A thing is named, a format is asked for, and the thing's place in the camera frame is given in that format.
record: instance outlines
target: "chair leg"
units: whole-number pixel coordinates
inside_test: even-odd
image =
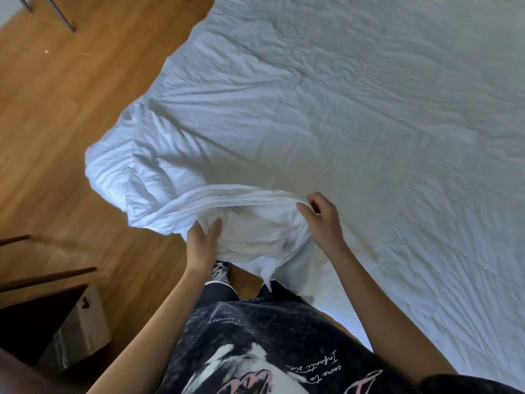
[[[24,235],[24,236],[16,236],[14,238],[8,238],[8,239],[0,239],[0,247],[8,245],[10,243],[26,241],[30,238],[31,238],[31,235]]]
[[[26,2],[26,0],[20,0],[22,5],[27,9],[29,12],[33,13],[33,10],[31,9],[30,5]]]
[[[60,9],[58,9],[57,5],[55,4],[55,2],[53,0],[47,0],[49,1],[49,4],[51,5],[51,7],[55,10],[55,12],[57,13],[57,15],[59,16],[60,19],[62,19],[62,22],[64,22],[66,24],[66,26],[68,26],[69,30],[71,30],[73,33],[75,33],[75,28],[73,26],[71,26],[71,24],[69,23],[69,21],[66,19],[66,17],[63,15],[62,11],[60,11]]]

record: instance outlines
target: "person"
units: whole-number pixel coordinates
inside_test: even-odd
[[[137,337],[89,390],[99,393],[518,393],[460,376],[385,295],[343,239],[323,195],[297,204],[330,259],[373,352],[272,281],[239,300],[216,262],[221,221],[187,235],[186,270]]]

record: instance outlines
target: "left hand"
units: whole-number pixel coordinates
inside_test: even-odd
[[[223,221],[213,221],[207,234],[198,221],[188,231],[186,244],[186,271],[211,276],[213,265],[217,260],[217,241],[223,230]]]

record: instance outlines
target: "bed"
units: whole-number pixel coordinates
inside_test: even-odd
[[[134,225],[136,139],[162,118],[185,140],[153,161],[184,152],[213,184],[321,191],[460,373],[524,390],[523,33],[525,0],[216,0],[86,174]],[[369,345],[313,259],[309,301]]]

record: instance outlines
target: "right hand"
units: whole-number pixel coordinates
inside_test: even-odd
[[[312,208],[303,203],[297,203],[297,208],[308,223],[310,234],[317,245],[325,253],[345,248],[346,243],[343,238],[343,230],[341,229],[339,214],[334,204],[319,192],[308,195],[306,199],[308,199]]]

